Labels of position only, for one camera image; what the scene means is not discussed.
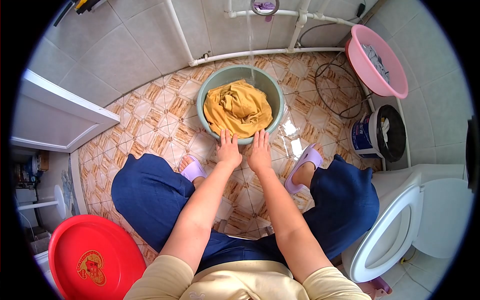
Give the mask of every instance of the green plastic basin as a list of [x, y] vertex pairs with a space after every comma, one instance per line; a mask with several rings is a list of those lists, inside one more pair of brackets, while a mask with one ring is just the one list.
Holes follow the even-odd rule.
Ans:
[[[283, 116], [284, 101], [282, 90], [280, 89], [280, 86], [278, 86], [276, 80], [268, 75], [264, 70], [253, 67], [253, 71], [255, 72], [255, 87], [267, 95], [268, 104], [270, 104], [272, 108], [273, 120], [265, 129], [268, 133], [272, 133], [275, 128], [277, 128]], [[200, 87], [197, 97], [198, 118], [200, 119], [203, 127], [205, 127], [205, 130], [216, 139], [220, 139], [220, 137], [218, 134], [210, 130], [210, 126], [208, 126], [208, 122], [205, 119], [204, 114], [204, 102], [208, 91], [239, 79], [248, 79], [251, 76], [251, 67], [248, 65], [229, 66], [214, 72]], [[253, 137], [238, 140], [240, 145], [251, 144], [252, 142]]]

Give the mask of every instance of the beige shirt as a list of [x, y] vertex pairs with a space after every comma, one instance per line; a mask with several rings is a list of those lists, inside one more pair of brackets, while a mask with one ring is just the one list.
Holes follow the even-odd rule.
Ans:
[[369, 300], [335, 267], [322, 268], [300, 284], [281, 263], [238, 261], [215, 265], [193, 276], [181, 259], [160, 255], [125, 295], [127, 300]]

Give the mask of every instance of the patterned floor tile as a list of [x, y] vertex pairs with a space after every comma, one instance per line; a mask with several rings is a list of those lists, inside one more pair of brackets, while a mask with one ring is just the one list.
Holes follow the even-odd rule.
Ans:
[[[253, 65], [278, 80], [284, 92], [284, 116], [269, 138], [272, 167], [282, 183], [311, 143], [322, 145], [322, 168], [330, 165], [335, 154], [360, 169], [370, 167], [379, 171], [382, 168], [379, 159], [357, 156], [348, 138], [351, 124], [361, 119], [368, 106], [364, 104], [345, 113], [350, 117], [357, 114], [353, 119], [341, 118], [328, 108], [339, 112], [358, 103], [362, 97], [356, 87], [358, 81], [349, 75], [354, 72], [345, 55], [340, 55], [334, 63], [344, 63], [342, 67], [346, 70], [333, 66], [315, 77], [319, 66], [335, 55], [335, 52], [304, 52], [254, 58]], [[181, 158], [189, 154], [210, 174], [218, 161], [217, 141], [206, 132], [197, 116], [198, 90], [215, 70], [248, 63], [247, 57], [215, 61], [144, 84], [106, 107], [120, 116], [119, 124], [79, 148], [80, 177], [88, 210], [127, 231], [147, 265], [157, 253], [116, 210], [111, 199], [113, 179], [128, 154], [139, 158], [145, 153], [163, 157], [176, 172]], [[257, 239], [273, 232], [273, 228], [262, 186], [247, 163], [251, 149], [251, 145], [239, 147], [243, 160], [228, 179], [213, 227], [220, 228], [224, 222], [225, 233]], [[301, 212], [314, 206], [306, 187], [291, 196]]]

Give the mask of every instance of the water stream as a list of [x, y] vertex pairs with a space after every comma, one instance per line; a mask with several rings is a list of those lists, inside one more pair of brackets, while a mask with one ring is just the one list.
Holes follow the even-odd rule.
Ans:
[[251, 68], [251, 77], [250, 79], [245, 79], [247, 83], [255, 86], [255, 72], [253, 71], [253, 65], [255, 64], [255, 61], [253, 59], [253, 49], [252, 49], [252, 41], [253, 41], [253, 29], [252, 29], [252, 22], [250, 20], [250, 14], [253, 14], [250, 8], [250, 0], [247, 1], [249, 4], [249, 9], [247, 10], [247, 28], [248, 28], [248, 50], [250, 51], [250, 54], [248, 55], [248, 64], [250, 65]]

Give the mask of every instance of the purple slipper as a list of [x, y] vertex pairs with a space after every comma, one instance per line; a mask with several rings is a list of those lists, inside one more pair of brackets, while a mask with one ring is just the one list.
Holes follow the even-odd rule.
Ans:
[[295, 167], [293, 168], [293, 171], [290, 173], [287, 180], [285, 181], [285, 189], [290, 194], [295, 194], [296, 192], [299, 192], [304, 186], [303, 184], [295, 185], [292, 182], [293, 174], [295, 174], [295, 172], [298, 168], [300, 168], [301, 165], [303, 165], [307, 161], [310, 161], [315, 165], [316, 169], [324, 161], [320, 153], [318, 153], [317, 150], [313, 148], [314, 145], [315, 143], [310, 144], [307, 148], [305, 148], [300, 159], [297, 161]]
[[183, 171], [180, 173], [183, 175], [186, 179], [190, 180], [192, 182], [195, 178], [197, 177], [207, 177], [207, 173], [205, 173], [204, 168], [202, 165], [200, 165], [200, 162], [198, 159], [192, 155], [188, 155], [191, 159], [193, 159], [193, 162], [189, 163], [188, 166], [183, 169]]

